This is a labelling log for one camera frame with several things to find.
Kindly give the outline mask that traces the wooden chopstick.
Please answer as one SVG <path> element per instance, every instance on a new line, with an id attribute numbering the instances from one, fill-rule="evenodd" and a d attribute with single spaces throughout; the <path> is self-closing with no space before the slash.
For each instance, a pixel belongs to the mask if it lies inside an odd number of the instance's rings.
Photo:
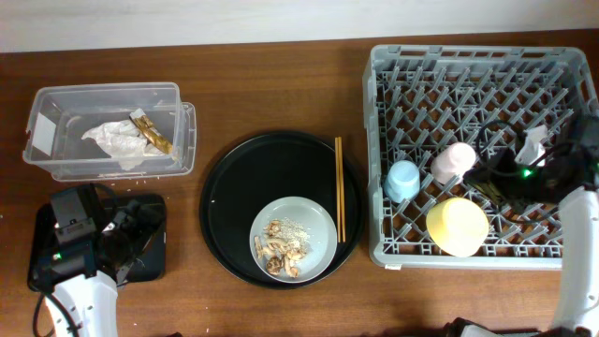
<path id="1" fill-rule="evenodd" d="M 346 242 L 346 229 L 345 229 L 345 206 L 344 206 L 344 176 L 343 176 L 343 140 L 342 137 L 336 138 L 336 155 L 337 155 L 337 169 L 338 169 L 338 211 L 339 211 L 339 225 L 340 225 L 340 242 Z"/>
<path id="2" fill-rule="evenodd" d="M 342 241 L 342 232 L 341 232 L 341 197 L 340 197 L 340 183 L 339 183 L 339 157 L 338 157 L 338 149 L 339 149 L 339 139 L 336 137 L 334 139 L 334 159 L 335 159 L 335 187 L 336 187 L 336 217 L 337 217 L 337 243 L 341 243 Z"/>

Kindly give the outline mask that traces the round black serving tray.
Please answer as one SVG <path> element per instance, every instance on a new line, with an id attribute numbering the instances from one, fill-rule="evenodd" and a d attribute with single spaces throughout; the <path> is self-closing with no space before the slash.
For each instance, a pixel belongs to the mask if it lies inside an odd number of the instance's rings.
<path id="1" fill-rule="evenodd" d="M 204 183 L 199 204 L 204 241 L 218 262 L 243 281 L 285 289 L 285 283 L 254 262 L 254 219 L 268 203 L 283 197 L 308 198 L 334 215 L 335 193 L 331 143 L 295 131 L 254 136 L 218 160 Z"/>

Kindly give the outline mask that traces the black rectangular tray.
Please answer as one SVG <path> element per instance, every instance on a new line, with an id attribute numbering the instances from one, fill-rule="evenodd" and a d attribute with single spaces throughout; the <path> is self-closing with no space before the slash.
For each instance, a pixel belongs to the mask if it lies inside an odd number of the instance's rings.
<path id="1" fill-rule="evenodd" d="M 160 215 L 161 227 L 154 236 L 153 241 L 148 244 L 144 253 L 132 265 L 123 282 L 125 283 L 149 282 L 161 278 L 166 271 L 166 232 L 167 232 L 167 207 L 163 198 L 157 194 L 145 194 L 134 196 L 119 196 L 116 198 L 119 209 L 124 209 L 131 201 L 137 200 L 148 209 L 152 209 Z M 43 204 L 36 215 L 36 225 L 32 240 L 32 249 L 27 272 L 27 286 L 31 291 L 37 292 L 36 280 L 32 274 L 38 256 L 42 252 L 42 244 L 51 233 L 55 225 L 55 217 L 50 203 Z"/>

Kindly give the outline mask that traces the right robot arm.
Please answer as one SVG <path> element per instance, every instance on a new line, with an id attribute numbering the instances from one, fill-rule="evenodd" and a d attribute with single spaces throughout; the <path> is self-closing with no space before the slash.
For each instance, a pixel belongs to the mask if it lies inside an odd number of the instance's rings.
<path id="1" fill-rule="evenodd" d="M 578 113 L 558 141 L 529 164 L 512 150 L 467 171 L 464 181 L 492 202 L 523 213 L 554 205 L 562 226 L 560 299 L 546 336 L 598 334 L 598 114 Z"/>

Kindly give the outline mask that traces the clear plastic waste bin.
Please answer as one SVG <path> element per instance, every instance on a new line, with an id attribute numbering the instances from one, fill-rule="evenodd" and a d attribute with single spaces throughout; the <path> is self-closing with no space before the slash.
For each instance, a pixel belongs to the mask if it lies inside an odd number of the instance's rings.
<path id="1" fill-rule="evenodd" d="M 34 99 L 23 160 L 58 182 L 190 173 L 197 118 L 174 82 L 53 86 Z"/>

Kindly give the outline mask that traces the pink cup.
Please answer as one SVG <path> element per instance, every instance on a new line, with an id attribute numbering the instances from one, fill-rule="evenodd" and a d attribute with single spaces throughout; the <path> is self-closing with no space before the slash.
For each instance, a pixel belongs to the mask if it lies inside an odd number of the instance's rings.
<path id="1" fill-rule="evenodd" d="M 441 184 L 448 183 L 454 176 L 458 176 L 461 180 L 463 174 L 475 165 L 476 159 L 476 152 L 472 146 L 464 142 L 456 142 L 434 158 L 431 174 Z"/>

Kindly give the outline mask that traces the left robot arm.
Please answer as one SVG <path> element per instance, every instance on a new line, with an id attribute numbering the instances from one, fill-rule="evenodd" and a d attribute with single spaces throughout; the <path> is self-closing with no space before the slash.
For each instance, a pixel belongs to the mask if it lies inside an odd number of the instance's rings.
<path id="1" fill-rule="evenodd" d="M 167 206 L 87 183 L 51 195 L 36 215 L 27 285 L 56 336 L 114 336 L 118 291 L 166 271 Z"/>

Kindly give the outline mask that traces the grey plate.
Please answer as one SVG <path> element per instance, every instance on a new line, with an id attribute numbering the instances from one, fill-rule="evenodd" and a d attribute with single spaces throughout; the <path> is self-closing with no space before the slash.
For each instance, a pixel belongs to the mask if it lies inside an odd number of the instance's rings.
<path id="1" fill-rule="evenodd" d="M 266 274 L 262 263 L 257 261 L 253 237 L 273 219 L 289 218 L 304 226 L 309 239 L 309 252 L 299 264 L 300 275 L 296 280 L 286 276 L 270 276 Z M 299 285 L 313 281 L 324 274 L 331 264 L 337 249 L 337 230 L 329 213 L 314 201 L 301 197 L 285 197 L 266 205 L 256 216 L 249 234 L 251 257 L 261 273 L 269 281 L 287 285 Z"/>

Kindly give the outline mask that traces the white tissue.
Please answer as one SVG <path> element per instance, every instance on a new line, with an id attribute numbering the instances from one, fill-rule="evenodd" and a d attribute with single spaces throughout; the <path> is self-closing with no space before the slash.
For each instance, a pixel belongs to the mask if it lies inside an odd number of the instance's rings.
<path id="1" fill-rule="evenodd" d="M 128 171 L 144 162 L 144 157 L 163 155 L 130 120 L 108 122 L 86 131 L 82 139 L 92 139 L 121 169 Z"/>

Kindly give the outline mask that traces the grey dishwasher rack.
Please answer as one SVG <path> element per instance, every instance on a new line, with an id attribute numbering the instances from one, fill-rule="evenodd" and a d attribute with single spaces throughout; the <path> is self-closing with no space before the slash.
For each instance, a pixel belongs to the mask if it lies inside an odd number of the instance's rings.
<path id="1" fill-rule="evenodd" d="M 523 213 L 497 205 L 465 183 L 438 183 L 433 159 L 448 145 L 480 145 L 485 155 L 513 149 L 515 131 L 545 125 L 556 143 L 570 119 L 598 111 L 585 54 L 566 47 L 378 45 L 363 75 L 368 140 L 372 261 L 383 268 L 558 270 L 561 223 L 550 205 Z M 401 160 L 419 170 L 412 200 L 391 201 L 383 183 Z M 442 251 L 425 224 L 453 197 L 470 199 L 489 219 L 489 235 L 470 257 Z"/>

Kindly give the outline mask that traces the yellow bowl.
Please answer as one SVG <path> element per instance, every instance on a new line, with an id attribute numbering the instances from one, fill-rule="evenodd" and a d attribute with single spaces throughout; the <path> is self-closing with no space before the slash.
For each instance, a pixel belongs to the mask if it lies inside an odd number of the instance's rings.
<path id="1" fill-rule="evenodd" d="M 489 219 L 467 198 L 449 198 L 433 206 L 426 215 L 431 239 L 446 253 L 473 256 L 489 234 Z"/>

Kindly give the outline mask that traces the light blue cup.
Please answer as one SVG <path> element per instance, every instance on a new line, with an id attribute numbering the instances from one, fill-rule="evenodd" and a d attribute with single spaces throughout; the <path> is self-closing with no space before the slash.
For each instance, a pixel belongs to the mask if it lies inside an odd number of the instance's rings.
<path id="1" fill-rule="evenodd" d="M 420 190 L 418 167 L 407 160 L 394 163 L 383 183 L 383 190 L 396 203 L 414 199 Z"/>

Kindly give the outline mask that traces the food scraps on plate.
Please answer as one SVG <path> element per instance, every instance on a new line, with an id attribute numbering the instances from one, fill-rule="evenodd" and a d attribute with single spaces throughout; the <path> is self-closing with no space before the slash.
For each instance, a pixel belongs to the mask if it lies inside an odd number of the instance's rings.
<path id="1" fill-rule="evenodd" d="M 253 237 L 255 256 L 266 274 L 296 280 L 299 264 L 309 252 L 309 239 L 302 224 L 289 218 L 273 219 Z"/>

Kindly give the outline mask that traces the gold foil wrapper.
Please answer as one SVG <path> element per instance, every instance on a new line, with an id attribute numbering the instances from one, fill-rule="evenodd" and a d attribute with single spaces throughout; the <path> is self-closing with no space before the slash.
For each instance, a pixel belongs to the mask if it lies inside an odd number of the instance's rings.
<path id="1" fill-rule="evenodd" d="M 160 152 L 171 154 L 173 150 L 172 143 L 165 138 L 154 126 L 153 121 L 146 115 L 142 109 L 137 109 L 130 113 L 129 118 L 140 131 L 140 133 Z"/>

